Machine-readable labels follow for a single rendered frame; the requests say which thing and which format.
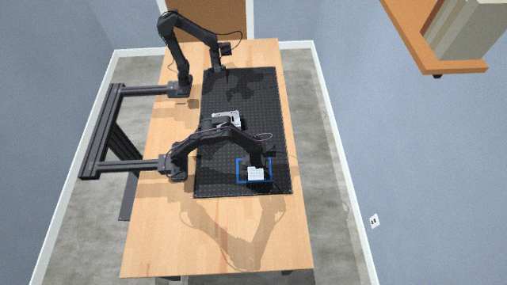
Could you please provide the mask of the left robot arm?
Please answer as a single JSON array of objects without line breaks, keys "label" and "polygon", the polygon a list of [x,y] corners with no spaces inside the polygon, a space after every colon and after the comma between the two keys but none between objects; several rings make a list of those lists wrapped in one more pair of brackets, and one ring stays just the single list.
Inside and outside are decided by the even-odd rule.
[{"label": "left robot arm", "polygon": [[[179,83],[176,94],[188,95],[190,83],[192,80],[192,75],[189,74],[190,65],[189,61],[184,57],[180,45],[177,42],[173,27],[181,29],[190,35],[195,36],[205,45],[209,46],[211,49],[209,49],[210,58],[214,57],[216,59],[216,57],[220,57],[219,48],[222,56],[232,55],[231,42],[218,42],[217,35],[211,33],[212,31],[208,30],[208,32],[206,31],[207,29],[204,30],[200,26],[183,17],[181,14],[179,15],[179,13],[177,13],[178,9],[172,9],[171,12],[168,12],[160,17],[158,23],[158,32],[166,41],[177,65],[177,70],[179,72],[177,79]],[[227,53],[225,53],[226,51]]]}]

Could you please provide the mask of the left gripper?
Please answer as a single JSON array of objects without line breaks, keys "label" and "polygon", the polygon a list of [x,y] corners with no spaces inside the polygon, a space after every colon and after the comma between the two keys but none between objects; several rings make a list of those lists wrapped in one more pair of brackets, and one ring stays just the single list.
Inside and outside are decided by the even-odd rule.
[{"label": "left gripper", "polygon": [[[215,72],[215,71],[214,71],[214,67],[220,67],[220,65],[221,65],[221,60],[220,60],[220,65],[219,65],[219,64],[217,64],[217,63],[219,63],[219,59],[220,59],[220,57],[216,57],[216,59],[215,59],[214,57],[212,57],[212,58],[211,58],[211,64],[212,64],[212,67],[211,67],[211,68],[208,68],[208,71],[209,71],[209,72],[205,72],[205,73],[206,73],[206,76],[207,76],[207,78],[208,78],[208,80],[209,80],[209,82],[210,82],[210,84],[211,84],[211,85],[212,85],[212,83],[211,83],[211,79],[210,79],[210,75],[209,75],[209,73],[213,73],[213,72]],[[222,66],[222,65],[221,65],[221,66]],[[224,66],[224,69],[221,69],[221,71],[224,71],[224,70],[226,71],[226,75],[227,75],[227,83],[228,83],[228,76],[229,76],[229,73],[230,73],[230,69],[226,70],[226,66]]]}]

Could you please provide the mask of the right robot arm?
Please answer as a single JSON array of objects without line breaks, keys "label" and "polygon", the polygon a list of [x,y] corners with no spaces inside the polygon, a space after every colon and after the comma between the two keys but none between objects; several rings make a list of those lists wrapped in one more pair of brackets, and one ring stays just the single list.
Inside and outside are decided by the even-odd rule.
[{"label": "right robot arm", "polygon": [[[225,123],[226,122],[226,123]],[[231,117],[229,116],[217,116],[204,118],[201,120],[201,123],[198,125],[198,128],[195,132],[205,131],[213,128],[217,128],[217,125],[221,125],[221,127],[233,127],[241,133],[249,136],[255,140],[261,140],[257,135],[248,135],[244,131],[238,129],[231,122]],[[190,139],[179,147],[176,147],[171,150],[171,163],[172,163],[172,180],[184,180],[186,178],[186,158],[193,150],[202,145],[212,145],[215,143],[222,142],[224,140],[229,140],[239,146],[241,146],[247,153],[250,154],[250,158],[253,160],[257,160],[262,156],[264,158],[276,157],[276,145],[269,144],[265,145],[265,143],[255,142],[252,139],[244,136],[240,132],[236,131],[232,128],[222,128],[220,131],[206,131],[203,133],[195,134],[190,136]],[[195,133],[194,132],[194,133]],[[184,170],[184,171],[183,171]],[[175,172],[174,172],[175,171]],[[176,178],[175,178],[176,177]],[[179,178],[178,178],[179,177]]]}]

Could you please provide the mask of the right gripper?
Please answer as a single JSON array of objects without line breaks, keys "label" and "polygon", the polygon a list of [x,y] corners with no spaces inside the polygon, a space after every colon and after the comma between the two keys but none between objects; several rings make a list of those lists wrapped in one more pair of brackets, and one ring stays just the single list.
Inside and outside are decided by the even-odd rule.
[{"label": "right gripper", "polygon": [[254,167],[256,169],[268,169],[269,168],[269,158],[264,158],[264,156],[261,155],[261,157],[257,160],[253,160],[250,158],[249,155],[246,155],[244,158],[242,158],[242,169],[247,171],[247,167]]}]

